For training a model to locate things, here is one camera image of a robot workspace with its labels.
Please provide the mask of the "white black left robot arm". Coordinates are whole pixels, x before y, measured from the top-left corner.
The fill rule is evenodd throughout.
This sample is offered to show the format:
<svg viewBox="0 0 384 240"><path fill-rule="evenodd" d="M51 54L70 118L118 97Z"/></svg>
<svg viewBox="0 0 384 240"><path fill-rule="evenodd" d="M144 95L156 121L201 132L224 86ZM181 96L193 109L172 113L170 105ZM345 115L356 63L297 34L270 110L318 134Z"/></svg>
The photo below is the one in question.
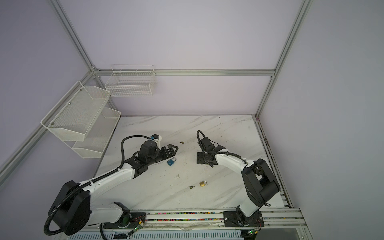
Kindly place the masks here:
<svg viewBox="0 0 384 240"><path fill-rule="evenodd" d="M107 206L97 206L94 202L118 185L137 178L149 166L170 160L178 149L171 144L159 148L158 141L147 140L131 158L123 158L118 168L81 183L65 183L49 210L44 224L45 235L65 233L70 236L86 226L106 223L122 229L135 222L142 224L146 216L133 217L130 209L121 202L112 202Z"/></svg>

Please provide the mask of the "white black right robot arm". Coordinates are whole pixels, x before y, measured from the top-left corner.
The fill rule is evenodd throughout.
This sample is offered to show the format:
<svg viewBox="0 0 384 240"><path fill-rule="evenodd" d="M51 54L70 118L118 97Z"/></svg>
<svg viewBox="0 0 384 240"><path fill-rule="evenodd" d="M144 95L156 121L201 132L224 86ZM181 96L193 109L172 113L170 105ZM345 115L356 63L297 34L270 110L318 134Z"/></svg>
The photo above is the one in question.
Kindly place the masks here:
<svg viewBox="0 0 384 240"><path fill-rule="evenodd" d="M224 166L240 174L246 191L245 200L235 211L225 211L226 227L262 227L262 207L270 207L269 201L281 191L280 184L267 162L263 159L247 160L229 152L225 147L214 144L208 137L198 138L201 151L197 153L197 163L214 167Z"/></svg>

